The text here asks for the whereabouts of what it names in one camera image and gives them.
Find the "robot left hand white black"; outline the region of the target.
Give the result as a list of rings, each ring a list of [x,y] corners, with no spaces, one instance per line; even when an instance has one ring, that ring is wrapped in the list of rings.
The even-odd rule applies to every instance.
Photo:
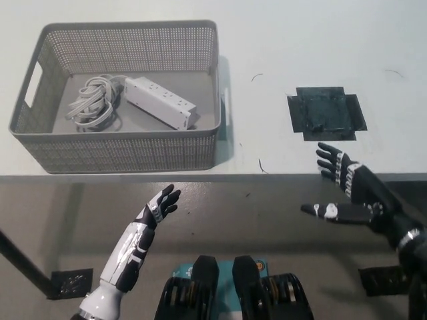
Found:
[[[177,209],[181,191],[168,185],[149,200],[125,228],[100,276],[100,285],[122,293],[131,291],[153,239],[155,229]]]

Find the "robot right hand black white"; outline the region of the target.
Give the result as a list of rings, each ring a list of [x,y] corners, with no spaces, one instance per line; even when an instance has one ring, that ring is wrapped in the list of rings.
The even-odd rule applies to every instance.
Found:
[[[366,225],[399,251],[423,234],[423,224],[404,212],[398,198],[367,166],[323,142],[316,154],[322,177],[335,183],[350,202],[303,204],[301,211],[332,223]]]

